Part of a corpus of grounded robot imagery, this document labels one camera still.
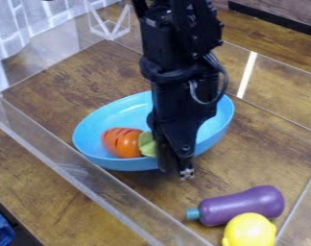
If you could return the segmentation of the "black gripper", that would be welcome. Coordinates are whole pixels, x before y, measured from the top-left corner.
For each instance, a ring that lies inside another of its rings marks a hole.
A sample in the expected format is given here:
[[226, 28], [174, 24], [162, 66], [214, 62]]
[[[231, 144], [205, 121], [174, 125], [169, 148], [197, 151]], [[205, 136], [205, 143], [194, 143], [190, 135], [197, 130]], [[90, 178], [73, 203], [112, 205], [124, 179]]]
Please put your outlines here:
[[161, 172], [177, 170], [182, 180], [193, 178], [196, 134], [216, 115], [220, 65], [206, 61], [164, 70], [146, 58], [140, 71], [150, 82], [153, 108], [146, 117]]

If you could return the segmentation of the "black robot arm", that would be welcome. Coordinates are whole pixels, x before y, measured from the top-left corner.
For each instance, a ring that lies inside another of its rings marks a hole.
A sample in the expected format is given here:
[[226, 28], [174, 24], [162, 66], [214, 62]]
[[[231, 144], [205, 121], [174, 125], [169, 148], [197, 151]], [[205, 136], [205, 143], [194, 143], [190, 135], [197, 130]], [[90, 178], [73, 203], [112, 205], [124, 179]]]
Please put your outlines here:
[[222, 41], [224, 24], [212, 0], [130, 0], [140, 24], [140, 72], [150, 82], [153, 108], [146, 122], [157, 166], [177, 166], [193, 177], [196, 133], [216, 115], [227, 75], [212, 50]]

